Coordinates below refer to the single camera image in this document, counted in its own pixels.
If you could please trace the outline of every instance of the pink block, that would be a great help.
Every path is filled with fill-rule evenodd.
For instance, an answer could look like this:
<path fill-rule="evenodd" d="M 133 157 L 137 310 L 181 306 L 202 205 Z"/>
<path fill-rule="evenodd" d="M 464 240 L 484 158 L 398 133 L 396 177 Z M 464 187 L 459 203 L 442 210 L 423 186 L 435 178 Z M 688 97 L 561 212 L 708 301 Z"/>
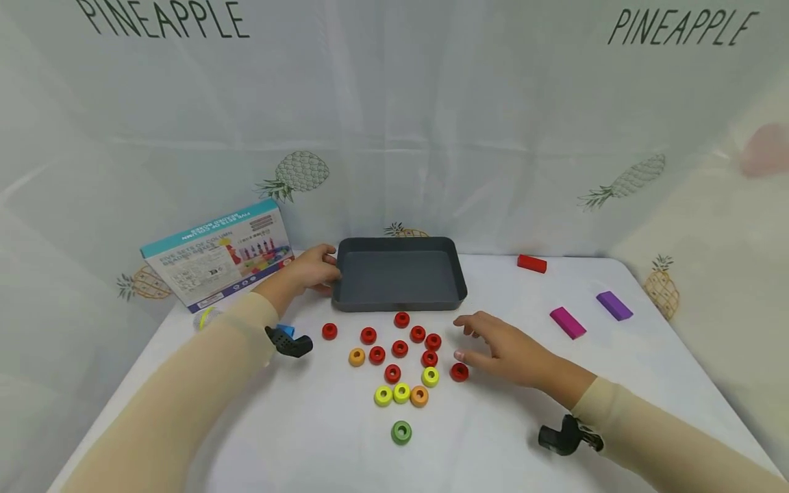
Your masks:
<path fill-rule="evenodd" d="M 551 312 L 551 318 L 570 336 L 570 339 L 575 340 L 586 334 L 586 329 L 563 306 Z"/>

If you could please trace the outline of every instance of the tray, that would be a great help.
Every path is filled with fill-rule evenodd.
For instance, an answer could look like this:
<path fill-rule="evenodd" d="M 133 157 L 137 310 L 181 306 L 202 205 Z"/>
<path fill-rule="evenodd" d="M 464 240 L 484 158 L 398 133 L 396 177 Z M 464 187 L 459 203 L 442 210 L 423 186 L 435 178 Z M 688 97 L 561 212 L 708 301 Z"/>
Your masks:
<path fill-rule="evenodd" d="M 342 312 L 455 310 L 469 291 L 446 237 L 346 238 L 332 304 Z"/>

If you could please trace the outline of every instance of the left hand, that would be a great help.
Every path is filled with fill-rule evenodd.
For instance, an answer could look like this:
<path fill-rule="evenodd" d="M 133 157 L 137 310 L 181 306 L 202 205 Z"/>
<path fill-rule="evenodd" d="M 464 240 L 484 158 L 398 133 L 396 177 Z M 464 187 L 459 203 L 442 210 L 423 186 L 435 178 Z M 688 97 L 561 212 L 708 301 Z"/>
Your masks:
<path fill-rule="evenodd" d="M 340 279 L 337 259 L 331 256 L 335 252 L 335 247 L 325 243 L 314 246 L 282 269 L 282 275 L 295 283 L 298 294 L 310 288 L 330 296 L 332 287 L 329 284 Z"/>

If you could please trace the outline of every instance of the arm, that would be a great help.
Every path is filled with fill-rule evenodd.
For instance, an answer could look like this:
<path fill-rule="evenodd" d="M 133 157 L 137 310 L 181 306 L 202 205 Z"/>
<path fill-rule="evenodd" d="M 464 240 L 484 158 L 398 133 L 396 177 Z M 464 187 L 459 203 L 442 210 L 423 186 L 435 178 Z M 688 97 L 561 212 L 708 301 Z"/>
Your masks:
<path fill-rule="evenodd" d="M 339 278 L 334 247 L 312 248 L 239 298 L 176 351 L 96 440 L 64 491 L 182 491 L 206 434 L 276 351 L 265 332 L 306 287 Z"/>
<path fill-rule="evenodd" d="M 620 385 L 557 357 L 518 328 L 484 312 L 454 322 L 483 337 L 491 356 L 455 352 L 484 372 L 542 390 L 592 428 L 601 454 L 671 493 L 788 493 L 789 484 Z"/>

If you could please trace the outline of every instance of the product box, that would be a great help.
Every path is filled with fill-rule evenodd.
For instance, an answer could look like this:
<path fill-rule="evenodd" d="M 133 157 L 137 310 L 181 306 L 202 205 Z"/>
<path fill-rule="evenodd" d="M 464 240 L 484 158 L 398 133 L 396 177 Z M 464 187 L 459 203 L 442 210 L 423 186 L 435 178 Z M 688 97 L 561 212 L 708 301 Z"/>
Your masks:
<path fill-rule="evenodd" d="M 192 313 L 278 271 L 294 257 L 271 199 L 145 245 L 140 252 Z"/>

